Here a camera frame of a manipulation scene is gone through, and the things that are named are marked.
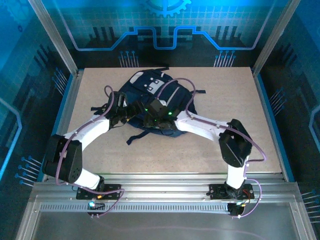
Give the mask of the navy blue backpack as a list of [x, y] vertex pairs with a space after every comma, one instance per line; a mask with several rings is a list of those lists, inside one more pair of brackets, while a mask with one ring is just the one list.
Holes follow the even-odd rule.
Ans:
[[180, 111], [187, 109], [195, 114], [194, 104], [195, 94], [204, 94], [205, 90], [188, 90], [177, 80], [165, 73], [166, 68], [146, 69], [136, 72], [131, 78], [116, 92], [125, 93], [129, 103], [141, 101], [144, 105], [144, 112], [133, 117], [127, 123], [134, 128], [142, 130], [142, 133], [133, 135], [127, 140], [127, 145], [133, 141], [141, 139], [148, 134], [176, 138], [184, 134], [178, 130], [176, 133], [151, 133], [142, 129], [143, 119], [146, 114], [145, 107], [154, 99], [164, 100], [168, 107], [179, 108]]

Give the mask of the blue table side strip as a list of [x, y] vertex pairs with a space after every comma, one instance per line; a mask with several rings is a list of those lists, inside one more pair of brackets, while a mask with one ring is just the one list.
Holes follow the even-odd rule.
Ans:
[[[61, 119], [62, 119], [63, 110], [65, 108], [65, 104], [66, 104], [66, 101], [67, 101], [67, 97], [68, 97], [71, 85], [73, 83], [73, 79], [74, 79], [74, 77], [72, 75], [70, 75], [69, 78], [68, 78], [66, 89], [65, 89], [64, 95], [62, 97], [62, 100], [61, 100], [61, 103], [60, 103], [60, 106], [59, 106], [59, 110], [58, 110], [58, 113], [57, 113], [57, 116], [56, 116], [56, 119], [55, 119], [55, 122], [54, 122], [54, 125], [53, 125], [53, 128], [52, 128], [51, 136], [58, 132], [59, 124], [60, 124]], [[39, 172], [39, 174], [37, 176], [37, 181], [36, 182], [42, 182], [43, 179], [44, 179], [44, 173], [42, 172], [43, 165], [44, 164], [41, 165], [40, 172]]]

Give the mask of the black controller box with LED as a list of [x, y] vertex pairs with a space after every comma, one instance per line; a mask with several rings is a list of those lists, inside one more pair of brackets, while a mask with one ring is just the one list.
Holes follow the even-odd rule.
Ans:
[[228, 203], [227, 210], [232, 217], [241, 216], [245, 211], [246, 204], [244, 203]]
[[95, 202], [95, 201], [90, 201], [88, 203], [87, 209], [90, 211], [97, 211], [97, 210], [104, 210], [106, 208], [106, 204], [103, 202]]

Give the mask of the aluminium table side rail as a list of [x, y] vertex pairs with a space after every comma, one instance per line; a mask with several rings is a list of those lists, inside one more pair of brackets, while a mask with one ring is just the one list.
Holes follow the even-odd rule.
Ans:
[[258, 139], [258, 145], [265, 153], [266, 160], [256, 163], [259, 166], [258, 171], [270, 175], [281, 175], [284, 181], [291, 182], [294, 180], [294, 177], [271, 104], [269, 103], [265, 85], [259, 74], [253, 74], [252, 76], [266, 124], [263, 129], [265, 136]]
[[[71, 121], [71, 117], [73, 114], [73, 109], [75, 107], [75, 103], [76, 103], [76, 99], [78, 96], [78, 92], [79, 92], [79, 88], [80, 88], [80, 84], [83, 78], [83, 74], [84, 74], [84, 70], [80, 69], [78, 71], [77, 76], [73, 76], [73, 81], [67, 96], [67, 100], [64, 106], [64, 110], [62, 113], [62, 118], [58, 127], [58, 131], [56, 134], [58, 135], [62, 135], [68, 132], [69, 129], [69, 125], [70, 125], [70, 121]], [[46, 145], [46, 149], [45, 149], [45, 154], [43, 157], [43, 167], [42, 167], [42, 172], [45, 168], [45, 164], [46, 164], [46, 154], [49, 151], [49, 147], [51, 146], [51, 141], [52, 141], [52, 136], [51, 135], [49, 137], [49, 140], [47, 142]], [[48, 179], [48, 175], [44, 174], [44, 178], [43, 178], [43, 182], [45, 182]]]

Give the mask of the aluminium front rail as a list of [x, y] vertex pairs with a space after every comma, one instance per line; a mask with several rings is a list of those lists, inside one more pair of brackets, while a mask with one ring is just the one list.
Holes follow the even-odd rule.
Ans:
[[[225, 174], [214, 173], [110, 173], [108, 184], [120, 184], [125, 190], [121, 202], [209, 202], [210, 184], [222, 184]], [[253, 173], [247, 182], [253, 186], [261, 203], [301, 202], [296, 182], [286, 182], [281, 173]], [[58, 186], [52, 177], [34, 184], [30, 202], [74, 202], [76, 192], [69, 185]]]

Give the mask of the aluminium frame post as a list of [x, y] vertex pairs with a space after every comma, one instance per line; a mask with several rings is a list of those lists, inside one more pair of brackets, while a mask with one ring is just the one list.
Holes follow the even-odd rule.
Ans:
[[281, 15], [279, 16], [275, 26], [273, 27], [270, 36], [268, 37], [255, 64], [253, 65], [252, 76], [254, 78], [258, 77], [258, 74], [260, 73], [261, 69], [263, 68], [264, 64], [266, 63], [267, 59], [272, 53], [274, 47], [276, 46], [276, 43], [282, 36], [285, 28], [287, 27], [300, 2], [301, 0], [287, 1], [287, 4], [285, 5]]
[[42, 0], [28, 0], [36, 16], [41, 22], [51, 42], [59, 53], [61, 59], [73, 77], [78, 76], [78, 67], [74, 62], [65, 42], [63, 41], [56, 25], [54, 24], [49, 12], [45, 8]]

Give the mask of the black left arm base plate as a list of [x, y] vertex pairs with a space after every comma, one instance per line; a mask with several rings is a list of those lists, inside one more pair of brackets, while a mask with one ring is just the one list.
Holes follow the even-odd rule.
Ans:
[[122, 186], [120, 184], [105, 184], [103, 192], [110, 192], [113, 190], [117, 190], [117, 192], [110, 193], [108, 195], [103, 195], [101, 193], [95, 194], [95, 193], [86, 191], [82, 188], [78, 188], [77, 193], [76, 193], [76, 199], [77, 200], [92, 200], [92, 199], [95, 199], [95, 200], [118, 200], [120, 197], [119, 189], [121, 187]]

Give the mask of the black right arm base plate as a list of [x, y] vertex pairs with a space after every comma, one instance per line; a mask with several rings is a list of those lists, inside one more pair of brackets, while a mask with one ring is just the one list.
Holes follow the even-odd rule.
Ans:
[[251, 184], [244, 184], [239, 189], [234, 189], [226, 184], [210, 184], [206, 195], [211, 200], [253, 200], [255, 198]]

